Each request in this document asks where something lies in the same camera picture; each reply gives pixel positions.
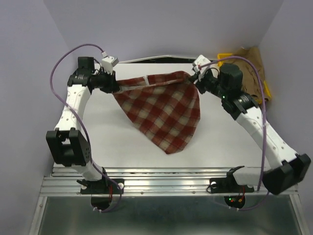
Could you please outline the red plaid skirt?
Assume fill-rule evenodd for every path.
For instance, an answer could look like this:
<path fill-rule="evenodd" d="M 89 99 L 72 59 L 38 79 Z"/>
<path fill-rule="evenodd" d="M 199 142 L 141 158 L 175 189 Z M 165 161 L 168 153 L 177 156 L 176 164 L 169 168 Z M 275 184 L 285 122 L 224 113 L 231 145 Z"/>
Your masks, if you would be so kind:
<path fill-rule="evenodd" d="M 119 80 L 113 96 L 134 127 L 166 154 L 184 150 L 201 119 L 200 98 L 184 71 Z"/>

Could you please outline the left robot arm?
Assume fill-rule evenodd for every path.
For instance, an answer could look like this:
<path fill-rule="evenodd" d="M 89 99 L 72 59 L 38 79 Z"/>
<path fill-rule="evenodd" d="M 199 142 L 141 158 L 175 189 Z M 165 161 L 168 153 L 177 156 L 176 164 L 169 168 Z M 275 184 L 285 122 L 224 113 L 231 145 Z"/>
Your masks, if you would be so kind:
<path fill-rule="evenodd" d="M 67 98 L 63 101 L 61 117 L 54 130 L 46 133 L 54 162 L 76 170 L 84 177 L 80 184 L 85 188 L 93 187 L 98 193 L 108 189 L 109 181 L 105 169 L 92 159 L 83 115 L 93 90 L 106 93 L 119 90 L 113 69 L 117 64 L 116 57 L 104 56 L 96 69 L 93 57 L 79 57 L 78 68 L 67 82 Z"/>

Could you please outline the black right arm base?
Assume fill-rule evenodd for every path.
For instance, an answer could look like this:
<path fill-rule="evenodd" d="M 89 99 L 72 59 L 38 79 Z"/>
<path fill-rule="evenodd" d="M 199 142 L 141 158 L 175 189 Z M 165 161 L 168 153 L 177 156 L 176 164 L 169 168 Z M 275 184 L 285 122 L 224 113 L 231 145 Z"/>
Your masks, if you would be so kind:
<path fill-rule="evenodd" d="M 211 178 L 210 184 L 206 191 L 211 194 L 215 193 L 253 193 L 254 188 L 247 185 L 238 185 L 232 178 Z"/>

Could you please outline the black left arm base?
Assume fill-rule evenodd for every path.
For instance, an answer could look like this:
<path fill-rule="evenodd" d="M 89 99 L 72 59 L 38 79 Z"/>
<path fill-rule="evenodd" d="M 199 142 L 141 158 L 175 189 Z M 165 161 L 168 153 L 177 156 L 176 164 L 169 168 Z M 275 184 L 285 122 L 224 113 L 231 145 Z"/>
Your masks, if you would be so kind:
<path fill-rule="evenodd" d="M 124 185 L 125 181 L 122 178 L 114 179 L 118 184 Z M 81 194 L 123 194 L 124 186 L 118 189 L 117 186 L 110 180 L 102 179 L 99 181 L 87 181 L 85 179 L 76 180 L 80 184 Z"/>

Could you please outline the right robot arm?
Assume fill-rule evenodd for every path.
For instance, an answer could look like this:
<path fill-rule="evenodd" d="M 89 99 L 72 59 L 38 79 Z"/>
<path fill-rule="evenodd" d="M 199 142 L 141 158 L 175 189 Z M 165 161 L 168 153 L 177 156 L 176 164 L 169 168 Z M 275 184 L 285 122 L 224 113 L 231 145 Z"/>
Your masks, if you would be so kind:
<path fill-rule="evenodd" d="M 241 186 L 264 186 L 278 195 L 300 183 L 311 164 L 307 154 L 298 154 L 263 117 L 263 112 L 251 95 L 242 91 L 243 73 L 237 65 L 224 63 L 218 76 L 211 69 L 193 64 L 193 81 L 201 94 L 209 92 L 221 99 L 223 109 L 241 125 L 262 150 L 260 170 L 247 166 L 232 168 L 226 177 L 217 180 L 213 192 L 232 192 Z"/>

